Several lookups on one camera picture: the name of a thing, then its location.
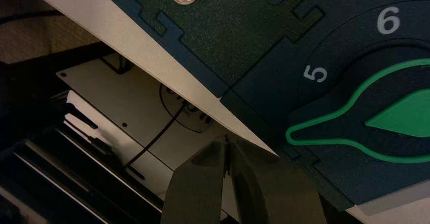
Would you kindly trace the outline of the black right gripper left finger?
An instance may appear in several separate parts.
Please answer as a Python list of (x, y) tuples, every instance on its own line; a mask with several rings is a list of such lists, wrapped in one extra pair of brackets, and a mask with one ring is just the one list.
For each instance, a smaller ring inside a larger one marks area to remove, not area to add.
[(161, 223), (220, 223), (226, 147), (215, 138), (175, 169)]

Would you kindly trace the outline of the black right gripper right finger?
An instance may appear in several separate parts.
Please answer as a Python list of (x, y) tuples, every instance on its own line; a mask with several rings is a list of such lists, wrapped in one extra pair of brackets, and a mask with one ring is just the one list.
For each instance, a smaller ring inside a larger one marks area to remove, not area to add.
[(326, 223), (315, 184), (295, 163), (226, 136), (240, 223)]

